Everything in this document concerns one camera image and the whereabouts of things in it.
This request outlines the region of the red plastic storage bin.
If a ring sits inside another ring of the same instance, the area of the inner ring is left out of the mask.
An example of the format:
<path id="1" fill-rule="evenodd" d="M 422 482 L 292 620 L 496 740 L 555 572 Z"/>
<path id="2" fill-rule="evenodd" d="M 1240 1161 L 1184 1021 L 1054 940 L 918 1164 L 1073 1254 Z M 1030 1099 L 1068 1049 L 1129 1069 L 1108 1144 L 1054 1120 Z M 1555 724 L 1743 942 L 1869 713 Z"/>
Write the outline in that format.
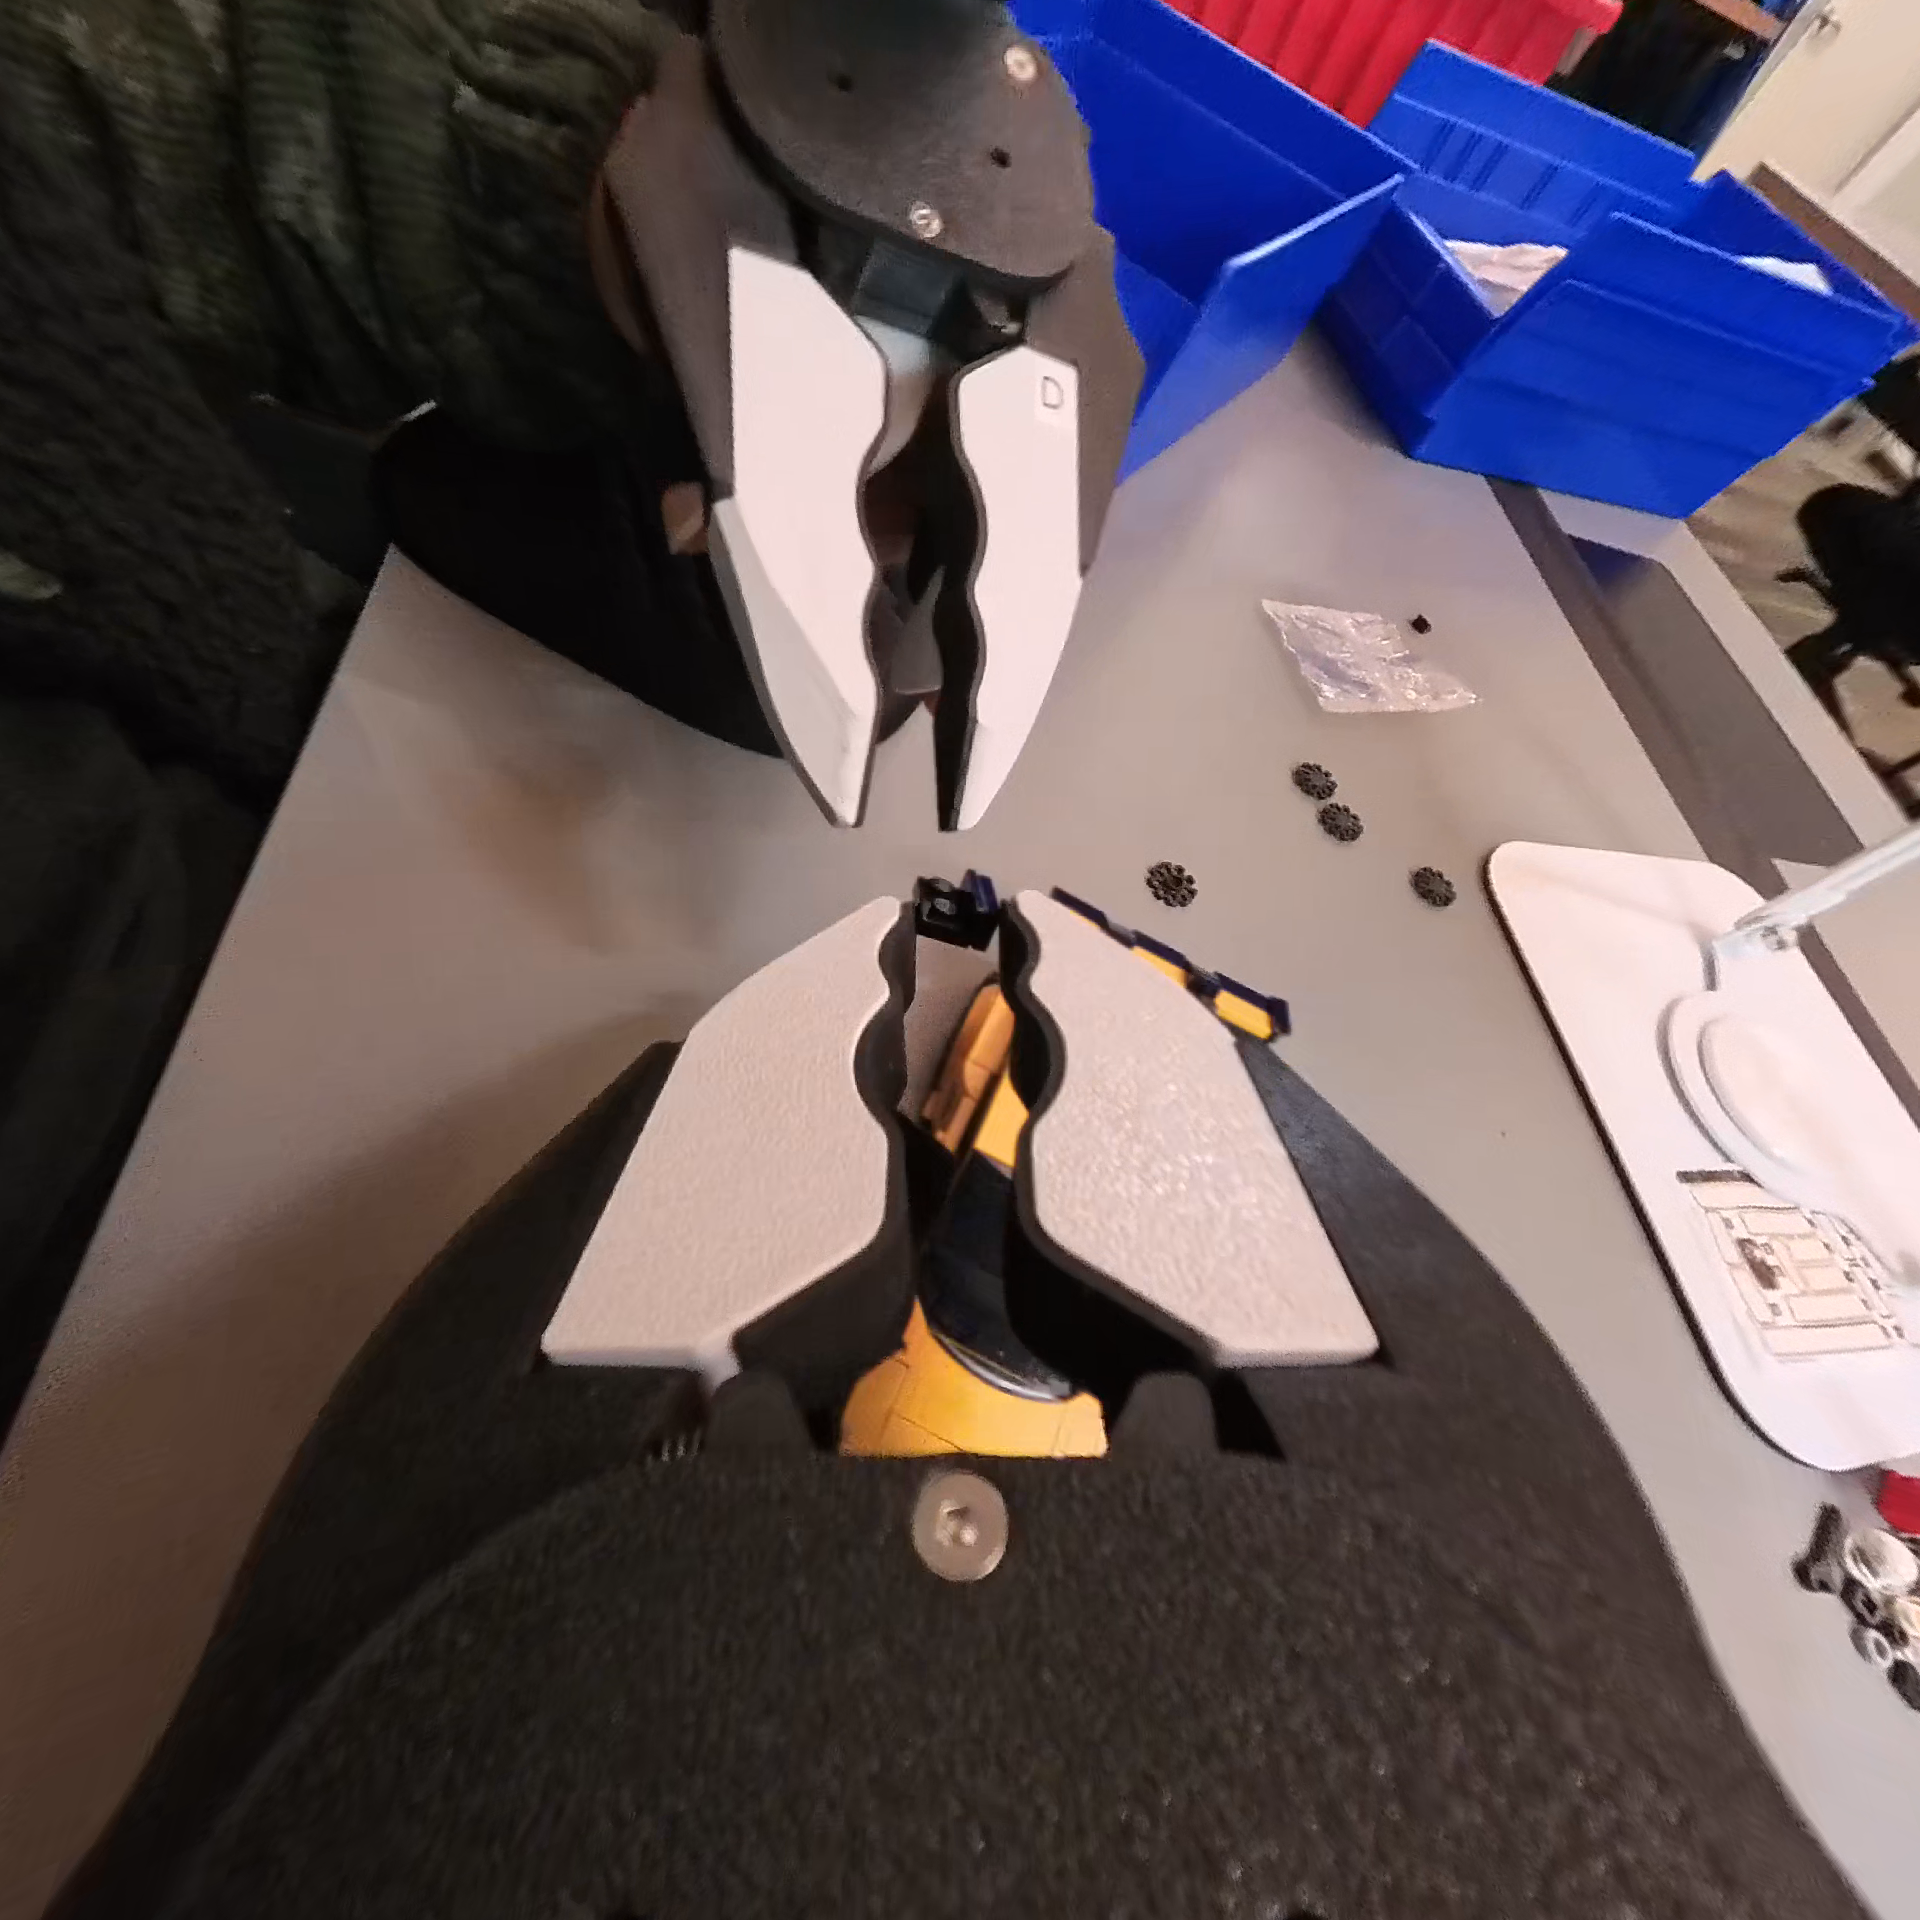
<path id="1" fill-rule="evenodd" d="M 1357 127 L 1412 60 L 1448 46 L 1541 83 L 1620 20 L 1620 3 L 1172 3 L 1172 11 Z"/>

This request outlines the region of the pile of small lego parts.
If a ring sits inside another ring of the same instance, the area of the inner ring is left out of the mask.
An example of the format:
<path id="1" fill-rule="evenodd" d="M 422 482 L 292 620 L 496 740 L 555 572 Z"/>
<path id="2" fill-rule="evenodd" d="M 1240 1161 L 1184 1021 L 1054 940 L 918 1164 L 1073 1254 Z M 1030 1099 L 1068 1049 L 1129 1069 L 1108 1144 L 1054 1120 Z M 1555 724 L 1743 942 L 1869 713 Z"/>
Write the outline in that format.
<path id="1" fill-rule="evenodd" d="M 1849 1620 L 1849 1641 L 1906 1711 L 1917 1712 L 1916 1535 L 1880 1525 L 1854 1527 L 1825 1500 L 1805 1549 L 1791 1563 L 1803 1594 L 1828 1596 Z"/>

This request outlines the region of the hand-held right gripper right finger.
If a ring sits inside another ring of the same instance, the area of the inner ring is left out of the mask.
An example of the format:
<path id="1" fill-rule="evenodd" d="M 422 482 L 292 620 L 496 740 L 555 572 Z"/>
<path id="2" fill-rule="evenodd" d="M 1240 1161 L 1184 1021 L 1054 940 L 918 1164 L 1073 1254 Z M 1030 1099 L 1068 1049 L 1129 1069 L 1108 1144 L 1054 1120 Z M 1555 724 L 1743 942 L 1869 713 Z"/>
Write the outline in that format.
<path id="1" fill-rule="evenodd" d="M 1042 891 L 1005 909 L 1014 1184 L 1037 1254 L 1225 1372 L 1379 1334 L 1255 1081 L 1279 1060 L 1157 956 Z"/>

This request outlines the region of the yellow lego car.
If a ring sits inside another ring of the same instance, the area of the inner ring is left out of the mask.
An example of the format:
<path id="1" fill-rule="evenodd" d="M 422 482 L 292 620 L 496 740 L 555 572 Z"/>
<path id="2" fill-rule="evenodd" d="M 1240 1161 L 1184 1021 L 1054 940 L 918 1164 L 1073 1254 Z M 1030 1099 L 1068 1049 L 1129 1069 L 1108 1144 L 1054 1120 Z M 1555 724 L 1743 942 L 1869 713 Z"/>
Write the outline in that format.
<path id="1" fill-rule="evenodd" d="M 1197 1381 L 1210 1444 L 1229 1365 L 1040 1226 L 1023 1148 L 1054 1060 L 1014 995 L 1036 943 L 1001 904 L 991 973 L 908 1115 L 916 1301 L 899 1351 L 851 1390 L 839 1452 L 1102 1457 L 1129 1402 L 1152 1418 L 1163 1376 Z"/>

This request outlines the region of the clear plastic bag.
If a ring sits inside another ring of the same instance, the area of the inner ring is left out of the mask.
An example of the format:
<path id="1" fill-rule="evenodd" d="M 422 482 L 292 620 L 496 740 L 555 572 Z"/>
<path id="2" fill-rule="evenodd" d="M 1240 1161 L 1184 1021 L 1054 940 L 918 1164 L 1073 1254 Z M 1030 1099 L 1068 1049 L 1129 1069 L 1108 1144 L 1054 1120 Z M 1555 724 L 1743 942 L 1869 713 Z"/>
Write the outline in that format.
<path id="1" fill-rule="evenodd" d="M 1426 661 L 1385 616 L 1262 602 L 1262 611 L 1318 710 L 1331 716 L 1437 716 L 1478 693 Z"/>

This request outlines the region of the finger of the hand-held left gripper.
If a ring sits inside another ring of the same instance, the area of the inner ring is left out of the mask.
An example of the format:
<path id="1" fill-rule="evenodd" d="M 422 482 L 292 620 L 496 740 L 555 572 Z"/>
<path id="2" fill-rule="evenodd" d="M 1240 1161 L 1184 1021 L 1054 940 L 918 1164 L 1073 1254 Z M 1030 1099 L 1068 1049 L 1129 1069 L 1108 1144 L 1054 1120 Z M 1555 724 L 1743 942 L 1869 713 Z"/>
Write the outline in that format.
<path id="1" fill-rule="evenodd" d="M 838 828 L 861 821 L 880 724 L 867 619 L 880 563 L 861 518 L 901 445 L 887 403 L 904 329 L 845 312 L 804 266 L 727 250 L 730 468 L 709 554 L 760 708 Z"/>
<path id="2" fill-rule="evenodd" d="M 1077 376 L 1036 350 L 961 371 L 948 393 L 961 482 L 961 560 L 935 604 L 940 826 L 981 824 L 1045 708 L 1084 568 Z"/>

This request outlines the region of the lego sticker sheet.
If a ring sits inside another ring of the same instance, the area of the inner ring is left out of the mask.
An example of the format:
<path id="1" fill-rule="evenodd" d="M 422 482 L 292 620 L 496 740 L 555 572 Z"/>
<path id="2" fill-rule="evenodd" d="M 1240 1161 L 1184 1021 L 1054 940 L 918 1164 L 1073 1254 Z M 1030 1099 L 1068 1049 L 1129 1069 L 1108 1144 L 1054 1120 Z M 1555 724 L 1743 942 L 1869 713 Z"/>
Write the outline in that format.
<path id="1" fill-rule="evenodd" d="M 1676 1186 L 1762 1355 L 1795 1363 L 1912 1346 L 1898 1286 L 1851 1225 L 1729 1166 L 1684 1168 Z"/>

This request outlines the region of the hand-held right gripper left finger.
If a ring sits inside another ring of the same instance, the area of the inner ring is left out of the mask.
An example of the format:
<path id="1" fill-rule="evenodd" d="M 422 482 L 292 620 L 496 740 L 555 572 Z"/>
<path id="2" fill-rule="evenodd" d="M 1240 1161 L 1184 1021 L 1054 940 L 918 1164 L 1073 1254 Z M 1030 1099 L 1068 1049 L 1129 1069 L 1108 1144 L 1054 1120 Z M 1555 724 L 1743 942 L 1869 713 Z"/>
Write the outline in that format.
<path id="1" fill-rule="evenodd" d="M 854 1379 L 912 1295 L 899 1144 L 916 934 L 870 900 L 715 1001 L 664 1069 L 541 1357 Z"/>

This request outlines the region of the white desk stand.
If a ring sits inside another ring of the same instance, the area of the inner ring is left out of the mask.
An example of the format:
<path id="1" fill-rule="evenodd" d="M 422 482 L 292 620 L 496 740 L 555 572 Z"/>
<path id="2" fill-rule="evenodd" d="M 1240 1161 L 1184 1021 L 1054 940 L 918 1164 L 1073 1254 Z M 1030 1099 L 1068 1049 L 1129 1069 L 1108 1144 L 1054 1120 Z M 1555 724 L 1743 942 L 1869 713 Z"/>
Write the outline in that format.
<path id="1" fill-rule="evenodd" d="M 1812 1470 L 1916 1458 L 1916 1115 L 1810 958 L 1805 895 L 1762 901 L 1704 859 L 1521 841 L 1489 856 L 1487 892 L 1726 1397 Z M 1762 1355 L 1676 1186 L 1708 1166 L 1851 1225 L 1912 1346 Z"/>

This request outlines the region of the black lego slope brick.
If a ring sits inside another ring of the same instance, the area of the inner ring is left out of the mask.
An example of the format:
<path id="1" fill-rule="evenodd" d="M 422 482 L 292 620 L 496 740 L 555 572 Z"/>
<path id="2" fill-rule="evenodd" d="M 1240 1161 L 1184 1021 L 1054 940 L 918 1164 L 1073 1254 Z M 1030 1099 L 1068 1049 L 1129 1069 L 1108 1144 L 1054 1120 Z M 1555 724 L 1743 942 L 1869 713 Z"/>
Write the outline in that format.
<path id="1" fill-rule="evenodd" d="M 979 871 L 967 871 L 957 881 L 916 878 L 912 906 L 918 940 L 983 952 L 999 936 L 1002 904 L 991 878 Z"/>

